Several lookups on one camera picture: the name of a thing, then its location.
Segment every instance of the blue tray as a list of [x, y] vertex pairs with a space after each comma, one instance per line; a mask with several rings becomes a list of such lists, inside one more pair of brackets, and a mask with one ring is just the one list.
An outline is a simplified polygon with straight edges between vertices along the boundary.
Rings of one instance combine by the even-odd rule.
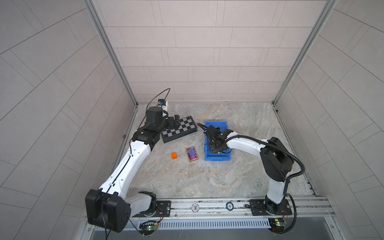
[[[224, 131], [225, 129], [228, 129], [228, 122], [227, 121], [205, 121], [204, 125], [209, 127], [210, 125], [214, 127], [219, 127], [220, 131]], [[231, 160], [231, 153], [211, 153], [211, 150], [208, 147], [208, 138], [205, 137], [205, 144], [204, 144], [204, 152], [205, 152], [205, 160], [206, 161], [229, 161]]]

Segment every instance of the folded chessboard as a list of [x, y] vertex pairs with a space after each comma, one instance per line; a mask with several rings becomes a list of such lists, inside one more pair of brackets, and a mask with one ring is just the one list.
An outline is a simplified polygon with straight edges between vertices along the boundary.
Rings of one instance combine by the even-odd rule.
[[195, 121], [193, 121], [192, 116], [189, 116], [180, 119], [179, 129], [167, 129], [161, 133], [161, 137], [163, 138], [163, 142], [166, 143], [175, 140], [179, 137], [184, 137], [185, 135], [191, 134], [193, 132], [197, 132], [197, 127]]

